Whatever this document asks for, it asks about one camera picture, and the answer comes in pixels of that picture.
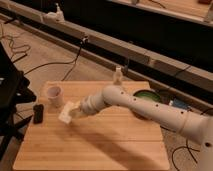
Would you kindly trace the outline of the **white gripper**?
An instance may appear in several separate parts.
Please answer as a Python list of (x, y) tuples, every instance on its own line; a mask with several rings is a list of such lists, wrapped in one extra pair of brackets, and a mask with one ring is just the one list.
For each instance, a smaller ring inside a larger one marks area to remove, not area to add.
[(79, 107), (81, 111), (77, 110), (77, 111), (71, 111), (69, 113), (71, 118), (82, 118), (84, 116), (83, 113), (87, 115), (94, 115), (97, 113), (96, 109), (91, 104), (90, 97), (84, 98), (81, 102), (78, 101), (78, 102), (72, 103), (72, 108), (79, 108)]

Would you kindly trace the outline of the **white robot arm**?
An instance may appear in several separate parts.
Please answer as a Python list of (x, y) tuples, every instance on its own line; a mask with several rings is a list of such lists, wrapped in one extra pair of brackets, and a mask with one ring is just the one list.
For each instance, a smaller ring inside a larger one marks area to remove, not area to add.
[(128, 94), (122, 86), (109, 85), (100, 92), (89, 95), (76, 103), (72, 117), (91, 116), (110, 106), (121, 106), (167, 127), (201, 145), (201, 155), (213, 155), (213, 117), (144, 100)]

